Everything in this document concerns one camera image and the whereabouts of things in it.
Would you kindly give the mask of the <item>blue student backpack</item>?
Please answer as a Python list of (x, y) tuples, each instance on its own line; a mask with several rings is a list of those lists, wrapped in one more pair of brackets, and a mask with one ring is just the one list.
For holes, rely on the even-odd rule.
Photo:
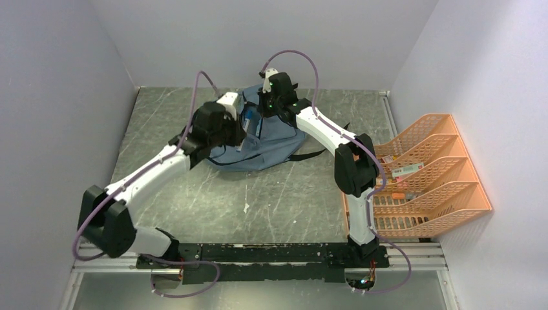
[(306, 134), (278, 117), (263, 118), (257, 110), (260, 85), (245, 88), (240, 95), (240, 117), (246, 137), (237, 147), (212, 149), (206, 163), (222, 171), (262, 171), (287, 161), (303, 161), (321, 155), (326, 149), (297, 154)]

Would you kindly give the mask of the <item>blue capped marker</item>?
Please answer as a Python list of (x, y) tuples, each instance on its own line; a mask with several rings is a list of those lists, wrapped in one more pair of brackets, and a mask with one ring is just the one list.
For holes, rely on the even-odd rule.
[(242, 123), (242, 129), (244, 131), (244, 135), (243, 135), (243, 140), (242, 142), (240, 143), (240, 145), (236, 148), (237, 152), (241, 152), (242, 149), (243, 149), (243, 146), (244, 146), (244, 143), (246, 141), (246, 138), (248, 136), (248, 128), (250, 126), (250, 123), (251, 123), (251, 116), (250, 115), (246, 115), (244, 116), (243, 118), (243, 123)]

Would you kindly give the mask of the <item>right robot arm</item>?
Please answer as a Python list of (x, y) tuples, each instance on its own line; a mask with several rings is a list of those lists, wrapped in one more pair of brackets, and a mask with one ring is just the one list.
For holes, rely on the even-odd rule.
[(372, 193), (379, 166), (374, 161), (372, 141), (367, 134), (356, 135), (328, 119), (308, 99), (299, 98), (297, 85), (289, 75), (274, 68), (260, 72), (263, 85), (258, 90), (263, 116), (276, 116), (318, 141), (334, 157), (334, 180), (348, 206), (348, 251), (350, 262), (365, 267), (379, 247), (372, 220)]

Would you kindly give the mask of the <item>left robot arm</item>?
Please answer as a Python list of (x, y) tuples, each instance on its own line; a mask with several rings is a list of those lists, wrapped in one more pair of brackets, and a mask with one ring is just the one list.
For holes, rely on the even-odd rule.
[(219, 146), (237, 146), (246, 136), (240, 120), (238, 94), (227, 92), (195, 111), (192, 124), (132, 174), (102, 189), (89, 187), (83, 195), (78, 223), (82, 236), (100, 255), (118, 258), (126, 252), (152, 256), (168, 269), (181, 260), (179, 241), (159, 228), (138, 227), (136, 209), (168, 181), (186, 173)]

